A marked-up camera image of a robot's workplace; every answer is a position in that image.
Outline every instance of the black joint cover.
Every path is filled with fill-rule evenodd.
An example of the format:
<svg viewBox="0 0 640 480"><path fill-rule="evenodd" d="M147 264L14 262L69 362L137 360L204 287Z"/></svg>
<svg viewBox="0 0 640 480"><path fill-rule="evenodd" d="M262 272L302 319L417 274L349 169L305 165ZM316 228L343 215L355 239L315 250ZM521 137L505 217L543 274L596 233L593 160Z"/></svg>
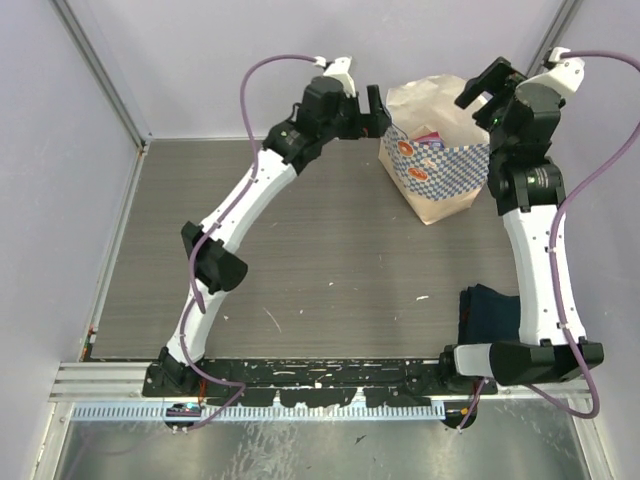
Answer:
<svg viewBox="0 0 640 480"><path fill-rule="evenodd" d="M191 256L194 246L204 235L202 228L191 222L182 227L182 241L187 256ZM196 278L204 283L209 294L219 290L229 292L236 288L247 275L249 267L246 263L228 252L221 241L210 238L202 245L196 257Z"/></svg>

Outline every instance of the light purple wall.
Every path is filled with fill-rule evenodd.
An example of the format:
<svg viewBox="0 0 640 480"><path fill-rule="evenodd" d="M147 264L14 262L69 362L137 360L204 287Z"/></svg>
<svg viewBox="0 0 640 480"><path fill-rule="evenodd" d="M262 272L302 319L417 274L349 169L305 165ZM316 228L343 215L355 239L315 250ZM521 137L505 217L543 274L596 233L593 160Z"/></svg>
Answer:
<svg viewBox="0 0 640 480"><path fill-rule="evenodd" d="M640 3L587 0L561 41L640 57ZM588 59L585 80L563 109L552 154L570 187L626 140L640 119L640 75L614 61ZM605 347L595 370L598 425L621 479L640 471L640 145L590 189L567 216L567 254L589 338Z"/></svg>
<svg viewBox="0 0 640 480"><path fill-rule="evenodd" d="M0 477L21 480L136 152L49 2L0 2L0 45Z"/></svg>
<svg viewBox="0 0 640 480"><path fill-rule="evenodd" d="M427 75L472 76L498 55L522 69L560 0L70 0L92 43L111 52L156 138L244 137L238 88L258 60L280 53L352 55L361 91ZM289 115L315 72L270 66L252 79L256 130Z"/></svg>

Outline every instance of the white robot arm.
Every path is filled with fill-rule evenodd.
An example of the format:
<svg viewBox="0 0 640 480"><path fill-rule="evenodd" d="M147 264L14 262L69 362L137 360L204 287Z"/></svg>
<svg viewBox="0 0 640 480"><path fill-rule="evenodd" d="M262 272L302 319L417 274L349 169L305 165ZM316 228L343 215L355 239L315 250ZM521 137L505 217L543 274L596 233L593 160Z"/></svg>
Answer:
<svg viewBox="0 0 640 480"><path fill-rule="evenodd" d="M560 108L584 78L580 58L561 59L550 52L550 70L530 79L498 59L471 80L456 102L465 108L488 91L493 98L474 114L491 133L489 187L497 201L514 252L520 290L520 342L458 345L441 356L451 374L482 376L503 385L559 382L574 378L578 365L564 329L592 368L602 362L602 345L589 343L575 308L560 224L555 254L567 323L559 313L551 282L549 239L558 205L564 200L562 174L545 153L560 120Z"/></svg>
<svg viewBox="0 0 640 480"><path fill-rule="evenodd" d="M316 58L324 73L306 87L302 102L296 104L295 118L292 114L270 130L258 152L257 164L252 165L211 215L200 225L188 222L183 227L183 241L187 254L191 255L204 233L217 224L221 213L232 207L196 254L196 286L205 311L189 308L194 303L194 293L190 290L183 309L183 315L188 314L184 333L181 334L178 325L159 357L167 377L177 385L184 382L188 368L180 338L183 336L191 360L197 362L203 358L205 342L220 305L247 273L247 265L235 253L264 208L320 155L329 141L379 138L391 125L375 85L367 87L370 113L360 112L349 74L351 58L341 57L330 63L322 57Z"/></svg>

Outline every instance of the gray tabletop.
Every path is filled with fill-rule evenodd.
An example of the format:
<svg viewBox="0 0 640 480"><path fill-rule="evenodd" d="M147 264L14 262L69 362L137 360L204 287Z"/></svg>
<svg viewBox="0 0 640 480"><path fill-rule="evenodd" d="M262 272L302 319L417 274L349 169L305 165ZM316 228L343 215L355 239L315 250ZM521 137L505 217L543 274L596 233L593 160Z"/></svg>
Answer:
<svg viewBox="0 0 640 480"><path fill-rule="evenodd" d="M424 226L377 160L378 142L328 145L265 210L238 256L245 281L207 342L219 357L437 356L458 296L517 294L495 202ZM198 223L250 162L246 141L153 144L113 274L94 357L155 357L187 294L182 225Z"/></svg>

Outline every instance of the checkered pattern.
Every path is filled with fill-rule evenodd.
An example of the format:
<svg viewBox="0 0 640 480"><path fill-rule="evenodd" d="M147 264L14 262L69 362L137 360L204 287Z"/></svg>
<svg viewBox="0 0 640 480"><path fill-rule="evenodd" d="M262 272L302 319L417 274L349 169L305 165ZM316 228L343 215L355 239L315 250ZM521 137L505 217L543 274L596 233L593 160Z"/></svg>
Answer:
<svg viewBox="0 0 640 480"><path fill-rule="evenodd" d="M393 169L405 188L429 200L444 200L481 187L489 171L489 145L466 145L454 148L430 148L407 139L395 127L383 137L385 149ZM398 150L398 142L407 142L413 148L412 156ZM409 174L411 167L427 173L426 180Z"/></svg>

